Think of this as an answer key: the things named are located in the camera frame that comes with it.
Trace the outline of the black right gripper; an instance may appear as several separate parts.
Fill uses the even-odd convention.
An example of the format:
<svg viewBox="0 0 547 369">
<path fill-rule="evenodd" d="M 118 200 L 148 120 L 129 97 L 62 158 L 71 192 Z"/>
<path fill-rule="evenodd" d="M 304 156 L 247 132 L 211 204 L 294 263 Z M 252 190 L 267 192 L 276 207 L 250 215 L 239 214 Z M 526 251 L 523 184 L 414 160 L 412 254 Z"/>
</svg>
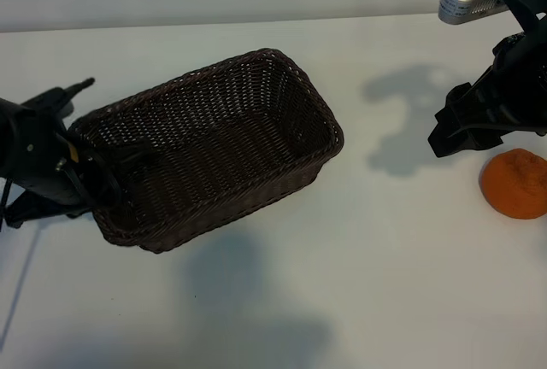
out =
<svg viewBox="0 0 547 369">
<path fill-rule="evenodd" d="M 437 158 L 465 150 L 493 149 L 507 132 L 546 133 L 546 60 L 522 62 L 504 72 L 489 67 L 474 83 L 454 87 L 435 114 L 439 125 L 427 141 Z"/>
</svg>

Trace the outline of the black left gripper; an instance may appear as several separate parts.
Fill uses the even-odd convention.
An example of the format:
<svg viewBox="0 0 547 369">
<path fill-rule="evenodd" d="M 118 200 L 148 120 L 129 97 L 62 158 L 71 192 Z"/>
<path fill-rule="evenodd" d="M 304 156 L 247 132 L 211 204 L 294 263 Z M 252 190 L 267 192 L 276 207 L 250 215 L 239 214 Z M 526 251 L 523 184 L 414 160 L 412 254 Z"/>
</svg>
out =
<svg viewBox="0 0 547 369">
<path fill-rule="evenodd" d="M 121 201 L 121 187 L 113 170 L 99 149 L 78 134 L 49 130 L 53 170 L 50 179 L 52 200 L 73 213 L 111 208 Z M 117 165 L 136 165 L 150 160 L 147 141 L 126 143 L 111 150 L 111 161 Z"/>
</svg>

